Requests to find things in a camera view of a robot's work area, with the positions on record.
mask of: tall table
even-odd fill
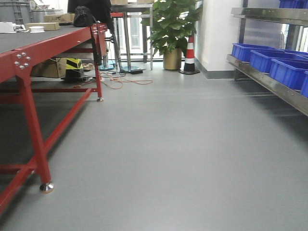
[[[30,76],[32,67],[66,51],[94,53],[100,49],[104,54],[106,51],[104,44],[106,30],[105,24],[95,24],[83,28],[62,26],[58,31],[35,34],[22,32],[0,34],[0,83],[12,77],[15,77],[18,83],[17,90],[3,89],[0,91],[0,104],[18,103],[23,105],[34,152],[26,164],[0,165],[0,174],[15,175],[0,194],[0,213],[4,211],[21,185],[33,172],[40,176],[42,192],[49,193],[53,190],[46,157],[47,152],[92,92],[98,94],[99,102],[103,101],[98,64],[95,64],[96,87],[79,89],[32,89]],[[93,48],[76,49],[76,46],[91,40],[95,42],[96,50]],[[83,92],[83,94],[51,135],[43,140],[32,92]]]
[[[147,56],[150,55],[150,66],[151,70],[153,69],[153,47],[150,45],[150,53],[147,52],[147,36],[146,36],[146,30],[143,31],[142,40],[143,40],[143,53],[137,54],[137,53],[130,53],[130,45],[129,45],[129,35],[128,35],[128,18],[149,18],[150,19],[150,36],[152,35],[152,28],[153,28],[153,4],[134,4],[129,3],[126,5],[113,5],[111,7],[111,10],[113,12],[122,12],[123,13],[123,23],[124,23],[124,36],[125,36],[125,46],[126,46],[126,57],[127,57],[127,63],[128,63],[128,71],[131,70],[131,55],[144,55]],[[140,15],[129,15],[128,13],[142,13],[146,10],[149,10],[149,14],[140,14]]]

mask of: baseboard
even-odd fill
[[[205,67],[199,62],[198,59],[195,60],[195,66],[205,75],[207,79],[229,79],[234,78],[234,71],[207,71]]]

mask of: gray tabletop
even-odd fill
[[[11,51],[26,45],[44,41],[72,31],[80,30],[73,25],[61,26],[59,30],[45,31],[43,33],[17,32],[11,34],[0,34],[0,53]]]

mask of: blue plastic bin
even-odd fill
[[[305,71],[305,80],[302,86],[302,89],[300,90],[300,94],[308,98],[308,71]]]
[[[308,8],[308,0],[304,0],[303,9],[307,9],[307,8]]]
[[[268,50],[277,50],[277,49],[273,47],[268,47],[268,46],[234,43],[233,50],[232,50],[232,56],[242,62],[250,62],[251,51],[256,51],[256,50],[268,51]]]
[[[308,61],[290,61],[272,59],[269,76],[294,90],[301,90]]]
[[[269,73],[272,58],[284,60],[307,60],[308,58],[283,51],[251,51],[250,65],[258,71]]]
[[[280,0],[279,8],[297,8],[302,9],[304,7],[303,0]]]
[[[303,51],[294,51],[294,50],[282,50],[286,53],[292,53],[292,54],[298,54],[301,56],[308,56],[308,52],[303,52]]]

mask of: cardboard box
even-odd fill
[[[43,26],[44,30],[58,30],[60,29],[59,23],[26,23],[26,30],[29,30],[31,26]]]
[[[74,16],[74,13],[64,13],[44,15],[43,18],[45,23],[71,24],[74,22]]]
[[[61,78],[65,76],[66,72],[66,58],[52,58],[53,60],[46,60],[32,68],[31,76]]]
[[[152,4],[154,0],[137,0],[137,4]]]
[[[111,5],[127,5],[128,0],[110,0]]]

